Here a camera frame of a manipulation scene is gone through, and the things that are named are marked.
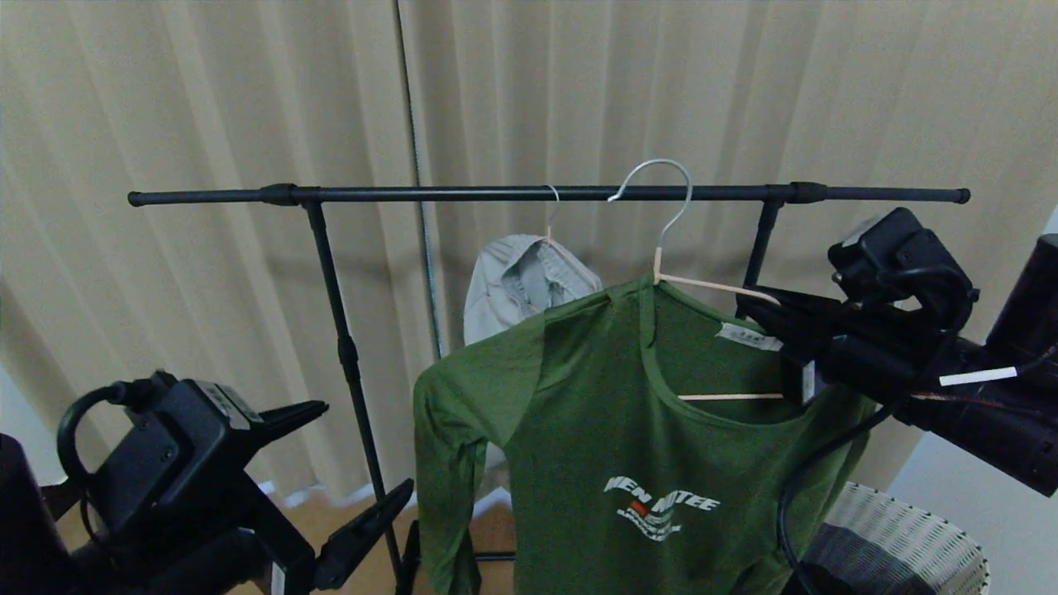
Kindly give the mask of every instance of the green shirt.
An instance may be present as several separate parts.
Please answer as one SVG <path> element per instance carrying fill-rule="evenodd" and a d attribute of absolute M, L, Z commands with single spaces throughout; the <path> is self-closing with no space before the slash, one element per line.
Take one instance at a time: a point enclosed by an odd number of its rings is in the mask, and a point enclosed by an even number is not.
<path fill-rule="evenodd" d="M 724 315 L 643 278 L 531 318 L 437 362 L 415 387 L 423 565 L 477 591 L 467 525 L 488 441 L 510 465 L 523 595 L 779 593 L 783 481 L 873 404 L 831 387 L 785 400 L 779 356 L 716 337 Z M 865 436 L 816 466 L 790 511 L 803 552 Z"/>

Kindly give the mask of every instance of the brown floor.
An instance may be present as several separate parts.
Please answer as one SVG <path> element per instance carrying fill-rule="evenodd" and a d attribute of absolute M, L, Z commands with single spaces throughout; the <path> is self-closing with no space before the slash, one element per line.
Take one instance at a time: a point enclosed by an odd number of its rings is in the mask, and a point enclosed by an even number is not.
<path fill-rule="evenodd" d="M 316 548 L 318 554 L 320 546 L 327 541 L 335 528 L 348 522 L 349 519 L 355 517 L 369 505 L 370 502 L 366 501 L 347 508 L 334 508 L 326 498 L 320 493 L 313 493 L 308 502 L 292 510 L 286 510 L 286 513 L 287 518 L 302 531 L 302 535 Z M 413 508 L 401 515 L 394 525 L 397 531 L 397 541 L 402 551 L 408 525 L 415 519 L 416 509 Z M 76 506 L 59 520 L 58 529 L 69 547 L 76 547 L 88 540 L 88 536 L 81 527 Z M 471 537 L 478 552 L 513 551 L 515 548 L 514 518 L 509 509 L 495 506 L 471 523 Z M 514 592 L 512 562 L 484 562 L 479 567 L 481 569 L 481 595 L 510 595 Z M 425 573 L 418 574 L 415 584 L 415 593 L 418 595 L 433 593 L 433 590 L 427 585 Z M 375 549 L 364 559 L 364 562 L 352 573 L 352 577 L 345 583 L 345 587 L 336 593 L 343 595 L 382 595 L 393 593 L 394 585 L 394 573 L 386 554 L 385 542 L 380 540 Z M 232 593 L 235 595 L 256 595 L 260 591 L 252 584 L 242 584 Z"/>

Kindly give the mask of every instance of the white wall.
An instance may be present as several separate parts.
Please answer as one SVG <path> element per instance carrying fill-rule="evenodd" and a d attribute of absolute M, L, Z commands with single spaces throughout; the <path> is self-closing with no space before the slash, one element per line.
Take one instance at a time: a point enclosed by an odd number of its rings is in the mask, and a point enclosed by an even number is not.
<path fill-rule="evenodd" d="M 45 428 L 40 417 L 0 366 L 0 433 L 14 436 L 22 445 L 37 483 L 60 484 L 66 473 L 55 454 L 55 429 Z"/>
<path fill-rule="evenodd" d="M 1044 233 L 1058 233 L 1058 209 Z M 943 438 L 915 447 L 889 492 L 965 530 L 991 563 L 993 595 L 1058 592 L 1058 499 L 1047 499 Z"/>

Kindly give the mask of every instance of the beige curtain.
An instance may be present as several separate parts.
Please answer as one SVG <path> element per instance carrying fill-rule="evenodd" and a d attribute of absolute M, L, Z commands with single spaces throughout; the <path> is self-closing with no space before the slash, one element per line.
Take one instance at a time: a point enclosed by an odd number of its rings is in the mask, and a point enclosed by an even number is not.
<path fill-rule="evenodd" d="M 297 209 L 132 209 L 129 190 L 617 184 L 671 157 L 699 184 L 967 186 L 915 205 L 990 326 L 1058 187 L 1058 6 L 1040 3 L 5 3 L 0 356 L 50 425 L 165 366 L 325 419 L 255 459 L 284 491 L 367 482 Z M 647 170 L 642 183 L 676 183 Z M 892 204 L 783 209 L 762 282 L 834 293 L 826 247 Z M 545 204 L 327 206 L 384 474 L 413 473 L 411 385 L 460 344 L 474 257 Z M 737 283 L 759 205 L 696 203 L 667 270 Z M 567 204 L 555 237 L 608 284 L 649 270 L 676 205 Z M 727 295 L 704 300 L 732 308 Z M 96 458 L 115 412 L 83 431 Z M 883 487 L 916 436 L 879 430 Z"/>

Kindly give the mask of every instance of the white woven basket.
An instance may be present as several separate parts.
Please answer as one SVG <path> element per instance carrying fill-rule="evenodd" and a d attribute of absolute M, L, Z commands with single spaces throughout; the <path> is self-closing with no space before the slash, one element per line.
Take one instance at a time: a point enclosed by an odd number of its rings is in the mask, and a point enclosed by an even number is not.
<path fill-rule="evenodd" d="M 948 521 L 847 483 L 804 557 L 856 593 L 987 595 L 988 560 Z"/>

